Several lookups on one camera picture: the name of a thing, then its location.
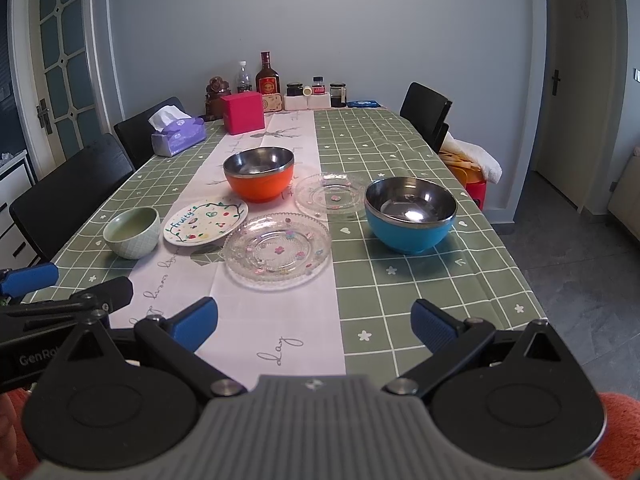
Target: red box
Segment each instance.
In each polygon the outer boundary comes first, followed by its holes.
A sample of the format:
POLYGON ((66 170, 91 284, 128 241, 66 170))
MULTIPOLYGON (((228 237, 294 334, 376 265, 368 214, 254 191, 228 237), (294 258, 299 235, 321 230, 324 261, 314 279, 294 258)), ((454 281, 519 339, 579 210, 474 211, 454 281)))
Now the red box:
POLYGON ((221 97, 224 101, 222 118, 225 128, 231 135, 245 134, 264 128, 262 94, 242 92, 241 94, 221 97))

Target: chair backrest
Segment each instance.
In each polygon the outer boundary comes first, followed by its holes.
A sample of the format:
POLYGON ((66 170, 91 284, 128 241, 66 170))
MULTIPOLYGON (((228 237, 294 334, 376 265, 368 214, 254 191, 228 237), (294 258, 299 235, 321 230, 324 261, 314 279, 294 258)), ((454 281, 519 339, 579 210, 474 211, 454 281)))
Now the chair backrest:
POLYGON ((149 110, 145 110, 113 127, 134 168, 138 169, 154 154, 154 149, 151 146, 151 134, 155 130, 149 124, 149 118, 163 106, 169 105, 177 107, 182 112, 184 111, 180 99, 169 97, 166 101, 162 101, 149 108, 149 110))
POLYGON ((409 121, 433 151, 436 153, 442 145, 437 139, 442 133, 442 123, 449 113, 452 102, 444 95, 413 82, 409 86, 400 116, 409 121))
POLYGON ((117 139, 103 134, 14 200, 9 213, 31 247, 51 261, 132 172, 117 139))

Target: green ceramic cup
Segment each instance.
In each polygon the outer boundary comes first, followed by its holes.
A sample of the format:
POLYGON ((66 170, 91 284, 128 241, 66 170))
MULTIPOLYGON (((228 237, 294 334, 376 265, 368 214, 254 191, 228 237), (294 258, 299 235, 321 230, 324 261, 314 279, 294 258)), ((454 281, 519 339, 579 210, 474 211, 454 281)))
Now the green ceramic cup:
POLYGON ((156 248, 160 237, 160 215, 152 207, 135 207, 104 227, 102 238, 118 256, 137 260, 156 248))

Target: floor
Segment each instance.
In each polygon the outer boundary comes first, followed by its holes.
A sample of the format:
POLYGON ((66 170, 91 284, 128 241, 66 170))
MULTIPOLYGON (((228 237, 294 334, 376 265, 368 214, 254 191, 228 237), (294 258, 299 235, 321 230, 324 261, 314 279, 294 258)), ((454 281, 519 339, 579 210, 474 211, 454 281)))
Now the floor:
POLYGON ((588 223, 537 173, 515 222, 501 238, 593 385, 640 399, 640 244, 588 223))

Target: human hand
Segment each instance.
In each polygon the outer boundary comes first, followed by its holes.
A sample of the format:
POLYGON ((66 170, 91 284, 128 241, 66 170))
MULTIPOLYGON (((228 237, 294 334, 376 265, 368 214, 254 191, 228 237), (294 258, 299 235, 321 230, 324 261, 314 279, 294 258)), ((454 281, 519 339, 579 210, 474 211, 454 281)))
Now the human hand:
POLYGON ((18 468, 15 439, 15 409, 7 394, 0 395, 0 473, 10 475, 18 468))

